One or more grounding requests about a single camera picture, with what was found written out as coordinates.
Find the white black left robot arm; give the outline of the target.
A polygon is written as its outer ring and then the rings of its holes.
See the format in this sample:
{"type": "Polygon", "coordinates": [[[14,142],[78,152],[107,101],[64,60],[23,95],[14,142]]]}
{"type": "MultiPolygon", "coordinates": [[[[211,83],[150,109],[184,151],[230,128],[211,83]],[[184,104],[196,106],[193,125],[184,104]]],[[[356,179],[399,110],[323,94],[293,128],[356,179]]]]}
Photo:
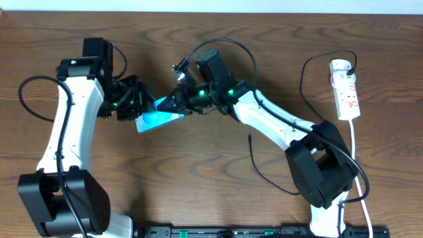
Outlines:
{"type": "Polygon", "coordinates": [[[46,151],[35,173],[19,177],[19,196],[43,237],[141,237],[129,217],[112,211],[92,175],[95,122],[116,112],[134,120],[154,101],[137,75],[119,81],[113,63],[100,56],[61,61],[52,81],[59,101],[46,151]]]}

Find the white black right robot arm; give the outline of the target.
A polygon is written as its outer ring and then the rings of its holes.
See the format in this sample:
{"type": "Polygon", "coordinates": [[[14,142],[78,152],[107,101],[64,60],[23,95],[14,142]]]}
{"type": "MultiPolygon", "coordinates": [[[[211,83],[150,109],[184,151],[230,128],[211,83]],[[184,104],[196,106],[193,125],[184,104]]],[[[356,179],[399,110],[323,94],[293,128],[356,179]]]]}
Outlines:
{"type": "Polygon", "coordinates": [[[196,85],[189,63],[174,66],[180,84],[157,105],[159,112],[201,114],[215,106],[223,115],[249,125],[286,154],[298,192],[311,205],[310,230],[319,237],[343,237],[343,203],[358,170],[336,126],[302,120],[270,102],[244,80],[237,80],[216,49],[195,59],[204,83],[196,85]]]}

